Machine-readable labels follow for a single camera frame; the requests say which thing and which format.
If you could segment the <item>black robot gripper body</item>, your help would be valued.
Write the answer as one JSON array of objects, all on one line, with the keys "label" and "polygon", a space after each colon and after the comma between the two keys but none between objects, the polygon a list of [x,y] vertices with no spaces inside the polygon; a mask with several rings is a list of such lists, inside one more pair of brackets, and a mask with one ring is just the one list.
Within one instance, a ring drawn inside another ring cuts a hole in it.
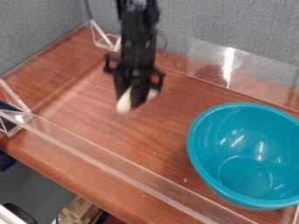
[{"label": "black robot gripper body", "polygon": [[120,56],[105,55],[104,71],[125,73],[131,78],[146,76],[151,88],[160,90],[164,73],[155,66],[156,24],[160,11],[158,0],[116,0],[120,21]]}]

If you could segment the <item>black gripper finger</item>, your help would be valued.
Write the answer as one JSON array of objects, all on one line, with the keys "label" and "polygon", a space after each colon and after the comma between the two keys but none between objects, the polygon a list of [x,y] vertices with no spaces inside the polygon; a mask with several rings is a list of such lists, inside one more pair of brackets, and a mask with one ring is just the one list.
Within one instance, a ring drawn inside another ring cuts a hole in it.
[{"label": "black gripper finger", "polygon": [[113,72],[113,83],[115,83],[115,90],[116,90],[116,98],[120,99],[121,95],[127,91],[129,85],[131,85],[131,78],[129,76],[120,72]]},{"label": "black gripper finger", "polygon": [[146,76],[134,78],[131,83],[131,106],[138,108],[147,100],[151,81]]}]

